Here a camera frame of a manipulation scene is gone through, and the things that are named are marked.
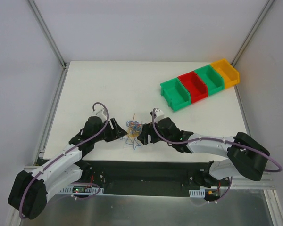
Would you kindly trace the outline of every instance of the plastic bin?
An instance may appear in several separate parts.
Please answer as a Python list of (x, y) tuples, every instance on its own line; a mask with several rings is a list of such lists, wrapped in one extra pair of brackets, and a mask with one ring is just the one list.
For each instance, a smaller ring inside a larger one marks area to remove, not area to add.
[(191, 96), (192, 103), (208, 97), (208, 88), (201, 78), (193, 71), (178, 77)]
[(166, 99), (168, 106), (173, 111), (178, 111), (191, 105), (190, 93), (186, 90), (178, 78), (165, 81), (160, 84), (161, 95)]
[(216, 61), (211, 63), (211, 65), (225, 81), (225, 88), (240, 82), (239, 72), (226, 59)]
[(211, 65), (195, 70), (196, 74), (204, 81), (208, 88), (208, 95), (211, 96), (225, 88), (223, 78)]

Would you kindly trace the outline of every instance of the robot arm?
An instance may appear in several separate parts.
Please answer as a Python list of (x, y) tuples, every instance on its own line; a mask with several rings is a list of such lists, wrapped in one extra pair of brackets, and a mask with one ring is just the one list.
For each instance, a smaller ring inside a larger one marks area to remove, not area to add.
[(267, 159), (258, 153), (230, 144), (243, 144), (267, 156), (270, 155), (268, 150), (247, 134), (238, 132), (234, 137), (209, 137), (180, 130), (170, 118), (164, 118), (164, 113), (160, 109), (155, 109), (153, 118), (155, 128), (153, 123), (143, 124), (142, 133), (137, 138), (144, 145), (149, 142), (150, 135), (151, 143), (166, 141), (169, 146), (182, 153), (209, 153), (226, 158), (223, 161), (209, 162), (209, 168), (194, 177), (200, 186), (211, 187), (218, 180), (237, 175), (254, 181), (261, 179)]
[[(127, 134), (114, 118), (109, 123), (106, 107), (93, 114), (60, 154), (32, 172), (23, 170), (16, 176), (8, 203), (19, 210), (21, 218), (23, 214), (29, 219), (36, 218), (47, 202), (65, 186), (90, 178), (90, 165), (82, 158), (93, 150), (96, 142), (110, 142)], [(237, 133), (234, 137), (203, 136), (178, 129), (170, 118), (164, 118), (162, 110), (156, 109), (151, 114), (154, 114), (152, 122), (143, 124), (142, 133), (137, 137), (144, 145), (149, 142), (150, 136), (151, 143), (166, 141), (181, 153), (210, 153), (225, 157), (223, 161), (209, 162), (207, 169), (193, 175), (196, 186), (211, 187), (225, 177), (236, 175), (255, 181), (261, 179), (269, 152), (247, 134)], [(243, 150), (237, 144), (255, 148), (265, 157)]]
[(98, 136), (90, 139), (103, 128), (106, 120), (108, 118), (105, 109), (94, 111), (85, 127), (69, 141), (62, 152), (30, 173), (21, 171), (16, 176), (8, 203), (21, 210), (29, 219), (34, 219), (61, 189), (75, 181), (88, 178), (90, 166), (82, 158), (93, 150), (94, 144), (101, 140), (110, 142), (127, 134), (112, 118)]

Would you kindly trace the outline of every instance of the white table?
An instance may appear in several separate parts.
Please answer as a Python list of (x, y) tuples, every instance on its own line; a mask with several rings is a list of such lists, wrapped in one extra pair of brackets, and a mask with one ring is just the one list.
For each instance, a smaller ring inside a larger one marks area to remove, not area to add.
[[(92, 104), (102, 102), (111, 117), (126, 129), (133, 118), (151, 121), (154, 107), (164, 111), (179, 129), (210, 136), (234, 136), (246, 132), (234, 88), (223, 90), (178, 112), (167, 106), (160, 95), (160, 83), (209, 63), (188, 62), (90, 62), (73, 61), (69, 66), (44, 159), (62, 151), (68, 141), (84, 127)], [(223, 157), (205, 153), (179, 153), (165, 142), (124, 149), (125, 141), (97, 142), (84, 157), (97, 161), (207, 162)]]

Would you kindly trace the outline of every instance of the metal sheet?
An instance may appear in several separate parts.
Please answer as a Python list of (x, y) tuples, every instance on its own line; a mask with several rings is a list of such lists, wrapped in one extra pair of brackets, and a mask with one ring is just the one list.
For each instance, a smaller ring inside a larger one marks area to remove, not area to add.
[(201, 202), (202, 199), (114, 195), (75, 201), (69, 196), (56, 195), (40, 216), (21, 225), (273, 225), (263, 191), (231, 190), (217, 205), (197, 206)]

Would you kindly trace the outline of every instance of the white wall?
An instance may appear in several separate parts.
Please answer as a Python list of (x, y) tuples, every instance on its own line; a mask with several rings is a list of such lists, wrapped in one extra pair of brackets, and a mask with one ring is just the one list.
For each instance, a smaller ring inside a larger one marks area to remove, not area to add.
[[(236, 67), (250, 132), (283, 165), (283, 0), (275, 3)], [(283, 206), (283, 172), (274, 178)]]
[(36, 0), (71, 60), (232, 61), (266, 0)]
[(15, 176), (33, 161), (61, 67), (28, 4), (0, 1), (0, 226)]

